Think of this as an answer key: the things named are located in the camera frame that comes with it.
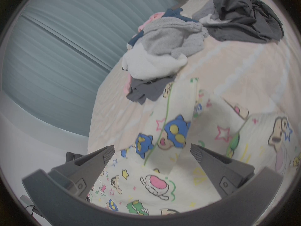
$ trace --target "black cable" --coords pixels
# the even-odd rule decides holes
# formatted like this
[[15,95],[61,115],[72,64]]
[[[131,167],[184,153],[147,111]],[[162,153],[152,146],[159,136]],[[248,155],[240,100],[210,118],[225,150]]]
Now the black cable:
[[25,207],[25,209],[28,208],[28,207],[33,207],[33,206],[34,206],[34,205],[28,205],[28,206]]

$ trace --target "curtain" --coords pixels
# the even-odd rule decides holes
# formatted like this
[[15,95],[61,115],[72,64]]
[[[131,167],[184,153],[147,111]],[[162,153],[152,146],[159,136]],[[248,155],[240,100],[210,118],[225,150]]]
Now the curtain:
[[2,88],[23,109],[89,135],[96,93],[126,43],[175,0],[31,0],[3,62]]

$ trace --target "bed sheet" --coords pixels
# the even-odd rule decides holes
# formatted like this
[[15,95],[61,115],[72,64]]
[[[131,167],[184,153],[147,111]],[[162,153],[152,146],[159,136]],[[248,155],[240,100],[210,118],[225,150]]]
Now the bed sheet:
[[[192,15],[208,0],[190,0],[182,6]],[[269,5],[283,23],[284,38],[268,44],[238,41],[220,42],[213,37],[204,41],[205,48],[190,56],[175,81],[198,77],[201,88],[239,103],[249,113],[282,111],[296,132],[301,130],[300,46],[288,20],[275,4]],[[123,86],[127,72],[121,61],[100,86],[93,109],[88,153],[107,145],[115,151],[133,145],[137,134],[152,113],[156,102],[143,105],[126,98]]]

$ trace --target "cartoon print fabric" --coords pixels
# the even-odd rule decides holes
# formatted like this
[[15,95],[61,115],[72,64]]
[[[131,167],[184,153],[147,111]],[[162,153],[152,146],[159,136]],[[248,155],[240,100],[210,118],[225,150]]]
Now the cartoon print fabric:
[[133,145],[111,158],[89,193],[91,203],[145,216],[187,212],[220,200],[190,154],[193,143],[251,164],[255,173],[268,166],[282,174],[284,182],[267,214],[288,188],[301,158],[289,118],[280,112],[249,114],[239,104],[201,90],[197,79],[169,87]]

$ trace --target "beige bed sheet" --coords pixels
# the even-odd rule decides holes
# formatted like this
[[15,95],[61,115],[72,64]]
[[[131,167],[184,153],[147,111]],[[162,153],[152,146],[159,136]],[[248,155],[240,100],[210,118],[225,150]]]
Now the beige bed sheet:
[[[207,1],[190,0],[182,7],[183,13],[192,15]],[[176,81],[199,77],[203,89],[239,103],[248,108],[250,114],[283,111],[299,134],[301,49],[280,10],[269,0],[262,1],[283,23],[284,38],[280,42],[220,42],[209,36],[205,39],[205,48],[188,58]],[[133,145],[156,106],[156,102],[150,100],[143,105],[128,100],[123,92],[126,80],[127,72],[121,69],[120,60],[98,90],[88,153],[107,145],[114,144],[115,150]]]

